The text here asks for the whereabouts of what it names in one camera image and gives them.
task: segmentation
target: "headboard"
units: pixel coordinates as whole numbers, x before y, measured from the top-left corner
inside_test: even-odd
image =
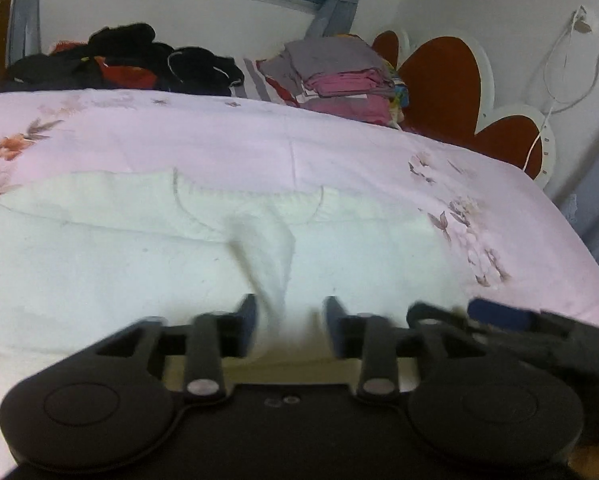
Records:
[[[373,43],[376,52],[399,67],[408,87],[410,104],[404,108],[406,119],[400,126],[519,168],[526,165],[526,173],[544,187],[555,167],[553,131],[536,108],[508,105],[493,109],[493,71],[480,44],[451,31],[404,53],[404,37],[403,30],[391,27]]]

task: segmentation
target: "bed sheet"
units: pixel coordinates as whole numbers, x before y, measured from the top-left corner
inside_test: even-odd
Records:
[[[407,202],[470,267],[469,297],[599,325],[599,268],[518,168],[407,132],[239,98],[0,94],[0,193],[73,171],[176,167],[204,187],[329,186]]]

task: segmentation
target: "white wall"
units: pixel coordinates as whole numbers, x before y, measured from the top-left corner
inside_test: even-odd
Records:
[[[397,15],[413,43],[422,41],[427,31],[449,27],[476,37],[493,66],[496,105],[526,102],[547,110],[550,100],[541,82],[541,67],[580,4],[599,17],[599,0],[402,0]],[[558,49],[551,73],[561,100],[576,98],[589,87],[598,52],[599,33],[573,38],[563,90],[561,77],[555,76],[564,60],[564,49]],[[599,150],[599,82],[586,101],[554,116],[551,126],[558,159],[546,192],[559,199]]]
[[[362,0],[358,33],[372,35],[390,23],[400,1]],[[303,37],[313,19],[313,12],[257,0],[40,0],[40,13],[45,52],[59,40],[84,41],[106,26],[147,22],[157,40],[173,46],[254,58]]]

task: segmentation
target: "circular cover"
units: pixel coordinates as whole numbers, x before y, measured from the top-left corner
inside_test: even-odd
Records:
[[[408,412],[439,451],[502,468],[561,457],[583,428],[582,405],[569,386],[492,356],[441,362],[410,395]]]
[[[61,362],[15,386],[0,407],[12,452],[42,468],[79,472],[127,462],[169,428],[172,397],[125,360]]]

